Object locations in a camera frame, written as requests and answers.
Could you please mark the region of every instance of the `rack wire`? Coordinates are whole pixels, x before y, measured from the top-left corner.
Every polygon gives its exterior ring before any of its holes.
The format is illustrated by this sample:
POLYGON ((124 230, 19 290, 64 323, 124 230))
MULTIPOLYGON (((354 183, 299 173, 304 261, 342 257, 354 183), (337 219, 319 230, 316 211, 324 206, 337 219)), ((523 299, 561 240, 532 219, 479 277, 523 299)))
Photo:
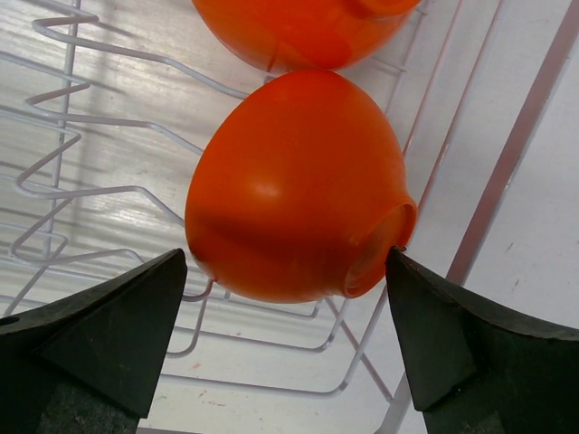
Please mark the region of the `rack wire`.
MULTIPOLYGON (((170 129, 163 127, 162 125, 158 125, 152 121, 143 121, 131 118, 89 116, 70 113, 70 96, 74 93, 87 90, 91 86, 91 83, 88 80, 84 80, 73 74, 77 47, 83 47, 97 52, 108 52, 117 54, 119 56, 137 58, 144 61, 163 63, 177 71, 180 71, 185 76, 188 76, 194 80, 198 80, 214 89, 215 91, 221 92, 222 94, 231 98, 244 99, 247 96, 247 93, 243 91, 225 86, 201 74, 200 72, 193 70, 185 64, 166 56, 80 38, 78 36, 78 30, 79 25, 81 24, 99 25, 107 28, 106 24, 100 22, 100 19, 97 15, 81 9, 81 0, 72 0, 71 5, 64 5, 54 0, 26 1, 28 3, 40 5, 55 13, 65 15, 56 18, 42 18, 34 20, 32 26, 37 33, 45 36, 46 38, 65 43, 66 53, 64 68, 59 71, 31 59, 25 59, 8 52, 0 52, 0 59, 4 61, 9 61, 23 68, 38 71, 42 74, 48 74, 62 81, 61 87, 57 90, 48 91, 27 98, 24 101, 27 111, 21 111, 7 106, 0 107, 0 114, 2 114, 2 116, 5 118, 9 118, 14 122, 44 128, 47 131, 52 131, 58 133, 59 135, 57 147, 55 147, 52 152, 41 157, 30 167, 25 168, 25 170, 23 170, 19 175, 1 175, 2 178, 12 182, 14 189, 22 196, 46 201, 48 203, 48 212, 41 216, 41 218, 32 226, 0 223, 0 227, 11 231, 16 231, 20 234, 17 239, 8 247, 8 258, 0 258, 0 264, 31 269, 34 272, 30 280, 14 297, 4 295, 0 296, 0 301, 6 302, 8 304, 8 307, 4 311, 4 316, 11 315, 19 306, 38 307, 42 304, 38 301, 34 301, 33 297, 30 297, 30 294, 38 279, 40 279, 45 273, 71 278, 80 278, 92 282, 100 282, 104 279, 102 276, 90 274, 87 272, 72 271, 67 269, 67 266, 70 266, 74 263, 91 261, 94 259, 112 259, 115 257, 131 259, 135 265, 144 262, 145 259, 143 259, 135 250, 128 248, 99 250, 70 256, 63 255, 62 253, 65 251, 66 246, 69 243, 69 239, 64 235, 54 232, 54 222, 55 217, 59 214, 59 212, 68 207, 71 203, 73 203, 73 201, 98 195, 137 193, 155 205, 157 209, 164 214, 167 223, 177 226, 184 225, 183 219, 176 212, 171 210, 162 200, 160 200, 142 185, 118 185, 107 188, 87 188, 80 190, 65 190, 60 187, 62 156, 67 150, 71 149, 82 140, 82 131, 71 125, 74 123, 146 128, 154 131, 157 134, 167 137, 176 145, 181 146, 197 155, 201 155, 203 153, 203 149, 201 147, 196 146, 183 137, 180 137, 170 129), (67 33, 61 33, 55 30, 55 28, 60 27, 66 28, 67 33), (62 99, 59 110, 49 110, 42 106, 43 103, 46 103, 52 99, 62 99), (31 177, 34 174, 37 174, 48 164, 52 164, 50 183, 43 184, 33 181, 31 177), (26 255, 24 253, 24 247, 27 241, 29 241, 32 237, 44 240, 43 251, 40 258, 26 255)), ((440 153, 438 154, 432 172, 429 176, 427 185, 422 193, 419 205, 419 213, 422 211, 424 205, 426 204, 432 186, 435 183, 441 163, 446 156, 448 149, 452 146, 457 126, 460 124, 464 109, 469 100, 470 90, 476 84, 480 65, 484 62, 484 59, 488 55, 489 46, 491 45, 492 40, 499 28, 499 25, 502 21, 501 19, 508 8, 508 4, 508 0, 498 0, 497 2, 496 12, 492 18, 483 44, 480 47, 477 59, 474 62, 470 72, 470 76, 462 93, 462 97, 460 98, 459 105, 454 112, 451 125, 441 145, 440 153)), ((436 63, 434 64, 432 76, 430 77, 425 92, 422 96, 422 102, 418 108, 408 139, 404 144, 403 152, 405 155, 413 146, 415 133, 420 129, 421 124, 424 122, 425 111, 431 100, 435 85, 440 78, 441 66, 444 64, 445 58, 447 56, 447 52, 454 35, 455 27, 459 21, 463 5, 463 0, 460 0, 454 12, 454 16, 452 17, 451 24, 446 33, 440 54, 436 63)), ((385 114, 388 114, 394 107, 400 88, 403 86, 404 76, 407 71, 407 64, 413 56, 414 47, 416 41, 418 40, 423 20, 428 15, 428 7, 429 0, 424 0, 421 6, 415 12, 417 19, 414 23, 413 36, 408 46, 408 50, 403 57, 402 63, 375 60, 394 70, 396 76, 393 91, 390 93, 385 104, 385 114)), ((570 52, 577 37, 576 29, 579 26, 578 22, 579 0, 573 0, 565 16, 565 19, 561 23, 559 33, 555 37, 551 49, 549 50, 549 54, 547 55, 546 63, 548 62, 548 66, 545 66, 546 69, 544 71, 542 69, 543 73, 541 71, 539 72, 539 75, 536 78, 536 84, 534 85, 531 92, 529 92, 527 101, 530 102, 528 102, 528 104, 523 107, 519 117, 522 120, 521 122, 517 122, 513 127, 511 138, 506 143, 505 151, 497 162, 496 173, 493 173, 491 179, 489 180, 488 190, 485 191, 485 194, 481 198, 479 208, 477 208, 477 211, 475 211, 475 214, 472 217, 471 226, 469 227, 467 236, 465 236, 463 244, 461 244, 460 250, 455 257, 455 262, 457 265, 454 265, 455 263, 453 263, 453 268, 451 268, 451 277, 460 283, 464 281, 468 275, 472 262, 476 259, 480 245, 484 242, 484 236, 487 233, 490 224, 492 223, 492 217, 500 205, 500 198, 508 187, 508 183, 517 168, 517 163, 520 163, 520 157, 523 155, 525 146, 528 144, 532 133, 532 128, 537 124, 540 118, 540 114, 545 106, 545 102, 543 102, 542 105, 537 107, 536 104, 533 105, 533 101, 536 101, 537 98, 544 98, 545 95, 548 96, 550 91, 552 91, 553 87, 555 86, 555 83, 561 74, 561 70, 565 65, 565 56, 570 52), (528 122, 526 127, 522 124, 525 119, 527 121, 532 121, 530 130, 528 122), (521 136, 520 131, 522 131, 522 128, 524 127, 526 128, 525 134, 521 136)), ((200 270, 195 266, 189 266, 189 269, 196 276, 200 274, 200 270)), ((199 283, 199 278, 196 278, 195 283, 199 283)), ((380 297, 378 298, 378 301, 375 305, 374 311, 365 327, 365 331, 361 339, 358 341, 346 321, 346 312, 352 303, 349 300, 345 300, 341 306, 338 306, 333 298, 327 298, 312 304, 311 311, 308 311, 307 313, 292 312, 282 307, 267 307, 262 305, 255 305, 245 300, 233 299, 231 297, 231 293, 228 291, 225 291, 222 294, 217 294, 216 291, 214 291, 214 283, 209 278, 206 278, 202 283, 204 284, 204 290, 202 292, 195 293, 192 292, 190 288, 188 288, 185 291, 183 299, 184 303, 199 303, 199 312, 196 319, 195 328, 183 327, 180 325, 176 325, 175 327, 176 331, 185 332, 191 336, 189 344, 186 346, 186 348, 180 351, 167 353, 167 358, 183 358, 190 355, 197 347, 200 338, 218 339, 225 342, 235 341, 238 343, 253 345, 256 348, 270 347, 277 348, 282 351, 292 351, 304 354, 319 354, 326 351, 335 341, 337 335, 340 333, 345 334, 347 340, 354 349, 354 355, 346 369, 346 373, 344 374, 342 380, 337 384, 337 386, 331 390, 322 392, 315 390, 282 388, 262 384, 226 382, 169 373, 163 373, 161 375, 161 379, 163 381, 178 382, 180 384, 203 385, 213 388, 225 388, 228 390, 280 393, 291 396, 307 396, 310 398, 327 399, 335 397, 343 390, 345 390, 348 384, 352 381, 354 373, 359 364, 362 364, 374 380, 378 390, 382 393, 384 400, 389 403, 384 423, 377 432, 392 434, 397 432, 397 430, 400 428, 403 416, 406 413, 410 403, 408 381, 403 375, 394 393, 390 392, 383 379, 378 374, 376 368, 372 365, 372 362, 365 353, 365 349, 367 348, 372 334, 375 331, 378 319, 384 309, 384 306, 387 303, 387 292, 385 291, 385 288, 382 290, 380 297), (327 338, 322 342, 322 344, 315 347, 304 347, 299 345, 282 344, 278 342, 270 342, 260 339, 251 339, 247 337, 231 336, 205 331, 203 330, 204 314, 208 304, 210 303, 231 306, 235 309, 241 310, 256 310, 267 312, 278 316, 285 316, 303 321, 315 320, 318 317, 320 310, 327 307, 335 319, 330 330, 328 331, 327 338)))

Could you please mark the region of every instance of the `wire rack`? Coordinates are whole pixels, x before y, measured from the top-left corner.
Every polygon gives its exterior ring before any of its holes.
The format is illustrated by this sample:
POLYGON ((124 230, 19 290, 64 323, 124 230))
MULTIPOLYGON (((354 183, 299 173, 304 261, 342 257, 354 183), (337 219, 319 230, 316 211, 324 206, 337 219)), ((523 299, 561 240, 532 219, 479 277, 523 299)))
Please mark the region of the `wire rack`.
MULTIPOLYGON (((222 93, 232 99, 244 99, 248 93, 237 90, 222 83, 212 80, 206 75, 195 71, 180 61, 166 57, 159 53, 139 51, 111 43, 93 41, 79 36, 79 28, 83 25, 96 25, 104 30, 109 29, 106 23, 102 23, 99 17, 91 12, 82 9, 81 0, 72 0, 70 5, 65 5, 53 0, 26 0, 26 3, 42 6, 52 15, 50 18, 39 18, 32 21, 33 29, 43 37, 66 44, 64 58, 64 67, 57 70, 52 66, 39 63, 32 58, 25 58, 9 52, 0 52, 0 58, 19 67, 37 71, 41 74, 53 77, 60 81, 58 89, 44 92, 38 95, 27 96, 24 100, 26 110, 20 110, 8 106, 0 108, 0 114, 16 123, 35 126, 42 128, 46 132, 56 135, 56 147, 29 167, 21 170, 16 176, 0 176, 4 180, 12 183, 14 189, 25 198, 34 199, 46 203, 47 212, 42 215, 32 225, 15 224, 13 222, 0 222, 0 228, 18 233, 15 241, 7 246, 7 257, 0 258, 0 264, 7 267, 17 267, 29 269, 33 276, 28 280, 22 289, 14 295, 0 295, 0 301, 7 304, 3 316, 10 316, 16 309, 37 307, 42 304, 33 296, 33 289, 40 278, 44 275, 53 275, 58 277, 74 278, 84 280, 87 283, 100 282, 106 277, 101 274, 91 273, 75 269, 73 266, 82 263, 94 261, 95 259, 104 259, 106 263, 115 264, 118 260, 127 260, 125 268, 141 264, 147 258, 143 258, 137 250, 120 246, 116 249, 85 251, 80 254, 66 255, 67 245, 70 242, 69 237, 62 235, 54 230, 55 221, 59 213, 70 207, 75 201, 88 197, 105 196, 135 193, 140 195, 145 201, 149 201, 161 213, 162 218, 168 225, 182 227, 183 219, 177 212, 169 208, 166 203, 151 193, 145 186, 140 184, 117 185, 106 188, 91 187, 68 189, 62 188, 62 161, 66 153, 79 144, 85 131, 82 125, 105 125, 113 127, 132 127, 152 130, 150 134, 158 134, 166 137, 175 146, 180 146, 187 151, 196 155, 201 155, 203 149, 187 139, 179 136, 171 129, 157 124, 156 122, 136 120, 133 118, 114 118, 108 116, 92 116, 75 114, 71 110, 71 95, 87 91, 94 85, 90 80, 83 79, 74 75, 75 56, 77 49, 93 50, 96 52, 106 52, 116 54, 121 57, 138 59, 141 61, 156 62, 166 65, 168 68, 177 70, 179 73, 194 80, 198 80, 215 92, 222 93), (50 182, 40 182, 38 175, 47 166, 52 166, 50 172, 50 182), (31 241, 40 241, 39 250, 27 249, 31 241)), ((479 53, 472 65, 470 75, 466 82, 464 91, 456 107, 451 120, 448 132, 440 151, 436 157, 428 181, 422 191, 419 200, 419 212, 422 212, 427 199, 431 193, 437 178, 441 163, 446 153, 455 139, 459 124, 462 121, 465 108, 469 101, 470 89, 476 83, 481 64, 484 63, 488 56, 489 47, 495 33, 502 22, 505 11, 508 7, 508 0, 497 1, 497 8, 490 20, 486 35, 479 47, 479 53)), ((414 144, 416 132, 420 130, 425 121, 426 109, 429 105, 436 84, 440 78, 441 69, 444 65, 449 45, 452 41, 454 30, 460 19, 464 2, 460 0, 454 11, 450 26, 441 46, 440 53, 432 67, 432 75, 425 87, 422 95, 422 102, 417 109, 416 116, 412 123, 410 133, 404 143, 403 152, 406 155, 414 144)), ((394 76, 394 85, 388 92, 384 104, 384 113, 389 114, 395 107, 398 95, 403 86, 404 78, 407 72, 407 64, 413 57, 416 47, 416 41, 420 38, 420 33, 424 20, 428 19, 429 0, 422 2, 421 6, 414 13, 415 16, 409 23, 411 28, 408 33, 408 43, 405 47, 402 61, 388 61, 381 58, 374 58, 374 61, 383 68, 386 68, 394 76)), ((531 87, 527 100, 523 105, 517 122, 512 128, 511 134, 505 144, 502 154, 500 155, 495 170, 492 173, 487 187, 479 201, 479 205, 474 212, 470 225, 466 230, 464 238, 460 244, 459 250, 452 262, 449 271, 449 278, 459 283, 464 283, 469 275, 474 260, 492 223, 500 205, 500 200, 507 189, 512 175, 515 173, 517 165, 520 163, 520 157, 524 154, 526 146, 531 138, 535 125, 537 124, 543 112, 545 101, 548 99, 557 79, 565 65, 565 61, 571 51, 574 40, 577 36, 579 25, 579 0, 571 2, 560 29, 552 42, 551 48, 547 53, 546 60, 536 76, 535 83, 531 87)), ((208 378, 199 378, 192 375, 182 375, 174 373, 163 373, 161 379, 165 382, 177 382, 183 385, 195 385, 211 388, 225 388, 227 390, 249 391, 249 392, 268 392, 292 395, 296 397, 310 397, 328 399, 338 396, 352 382, 354 374, 360 364, 366 369, 374 381, 377 389, 380 391, 384 400, 389 403, 382 427, 377 431, 379 433, 395 433, 400 428, 402 419, 410 403, 410 393, 408 383, 403 375, 396 389, 391 392, 384 383, 383 378, 373 366, 365 350, 372 338, 380 315, 387 302, 387 292, 382 289, 375 307, 361 338, 357 339, 346 320, 346 313, 350 306, 355 303, 350 300, 338 302, 334 298, 327 298, 317 303, 308 304, 304 309, 291 310, 286 307, 267 306, 255 304, 251 301, 244 300, 233 296, 230 292, 214 287, 214 283, 203 276, 201 271, 194 265, 189 266, 188 285, 183 298, 184 306, 195 304, 198 306, 198 314, 194 327, 183 327, 176 325, 176 331, 185 333, 188 337, 186 346, 179 351, 170 351, 166 357, 169 359, 180 359, 190 355, 199 342, 200 337, 205 339, 220 340, 225 343, 235 342, 238 344, 249 345, 260 351, 262 348, 274 348, 281 351, 293 352, 295 354, 321 354, 325 352, 336 340, 337 336, 344 334, 347 341, 352 345, 354 354, 347 366, 346 373, 340 382, 329 390, 316 391, 309 389, 292 389, 286 387, 277 387, 274 385, 264 385, 245 382, 230 382, 208 378), (204 330, 204 318, 208 305, 224 306, 240 312, 260 312, 283 316, 297 321, 311 322, 316 320, 320 311, 327 308, 333 316, 333 321, 327 330, 327 337, 322 344, 317 346, 303 346, 298 344, 284 344, 273 342, 271 340, 261 340, 238 335, 229 335, 225 333, 216 333, 204 330)))

